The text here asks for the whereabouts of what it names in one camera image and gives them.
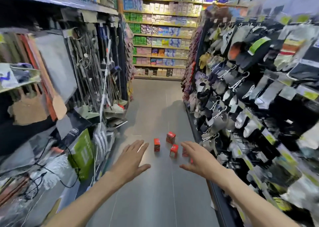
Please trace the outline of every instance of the gray tile floor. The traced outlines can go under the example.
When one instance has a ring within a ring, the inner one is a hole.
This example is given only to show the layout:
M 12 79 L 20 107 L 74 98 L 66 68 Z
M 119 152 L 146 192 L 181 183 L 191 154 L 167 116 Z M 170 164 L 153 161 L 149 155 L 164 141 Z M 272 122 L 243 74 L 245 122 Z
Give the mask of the gray tile floor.
M 114 145 L 110 167 L 122 149 L 137 139 L 149 142 L 141 164 L 152 167 L 115 193 L 94 214 L 88 227 L 218 227 L 204 178 L 179 168 L 189 161 L 169 157 L 168 131 L 175 142 L 194 140 L 179 82 L 135 79 L 134 101 Z M 154 153 L 154 138 L 161 142 Z

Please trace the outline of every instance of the red object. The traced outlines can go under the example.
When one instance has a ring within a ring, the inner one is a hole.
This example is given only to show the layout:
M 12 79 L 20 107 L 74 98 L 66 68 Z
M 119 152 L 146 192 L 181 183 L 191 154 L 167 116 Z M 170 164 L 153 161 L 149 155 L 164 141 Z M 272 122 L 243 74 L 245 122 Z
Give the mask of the red object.
M 171 132 L 171 131 L 168 132 L 167 136 L 166 136 L 166 141 L 168 143 L 174 144 L 175 143 L 175 136 L 176 136 L 176 134 L 174 134 L 173 132 Z
M 177 158 L 177 152 L 178 152 L 178 145 L 173 145 L 170 151 L 169 156 L 173 158 Z
M 154 151 L 159 151 L 159 149 L 160 149 L 159 138 L 154 138 Z
M 183 157 L 188 157 L 188 153 L 187 151 L 185 150 L 185 148 L 183 147 L 183 154 L 182 154 Z

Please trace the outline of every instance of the forearm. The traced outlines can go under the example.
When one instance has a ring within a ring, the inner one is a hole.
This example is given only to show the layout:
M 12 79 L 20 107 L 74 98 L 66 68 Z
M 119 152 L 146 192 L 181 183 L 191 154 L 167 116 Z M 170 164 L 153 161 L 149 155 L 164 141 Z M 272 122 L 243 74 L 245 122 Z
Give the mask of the forearm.
M 84 227 L 94 212 L 123 184 L 112 173 L 106 172 L 87 192 L 56 214 L 46 227 Z
M 249 188 L 233 171 L 229 171 L 225 191 L 242 208 L 254 227 L 298 227 L 297 223 Z

